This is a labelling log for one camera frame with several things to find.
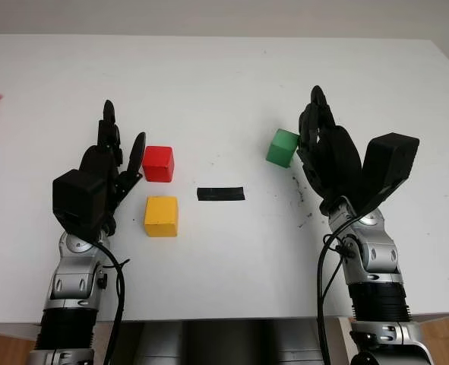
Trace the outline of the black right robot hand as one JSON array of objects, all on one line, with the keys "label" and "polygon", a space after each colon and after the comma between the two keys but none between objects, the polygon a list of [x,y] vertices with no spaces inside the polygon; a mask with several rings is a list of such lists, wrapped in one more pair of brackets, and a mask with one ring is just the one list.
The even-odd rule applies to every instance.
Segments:
[{"label": "black right robot hand", "polygon": [[328,216],[342,197],[354,194],[361,179],[361,160],[348,131],[337,125],[320,86],[299,116],[297,154],[312,189],[322,198],[319,209]]}]

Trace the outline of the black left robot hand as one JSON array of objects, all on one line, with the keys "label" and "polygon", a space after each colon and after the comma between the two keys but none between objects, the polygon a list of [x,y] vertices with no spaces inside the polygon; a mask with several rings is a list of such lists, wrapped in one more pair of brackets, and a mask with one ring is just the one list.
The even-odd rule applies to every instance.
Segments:
[{"label": "black left robot hand", "polygon": [[106,182],[106,203],[99,226],[107,236],[115,233],[115,210],[142,178],[140,168],[146,146],[146,133],[137,135],[129,156],[128,168],[122,172],[119,172],[123,163],[120,144],[115,108],[112,101],[107,100],[103,107],[103,118],[98,125],[97,144],[87,149],[80,165],[80,170],[98,176]]}]

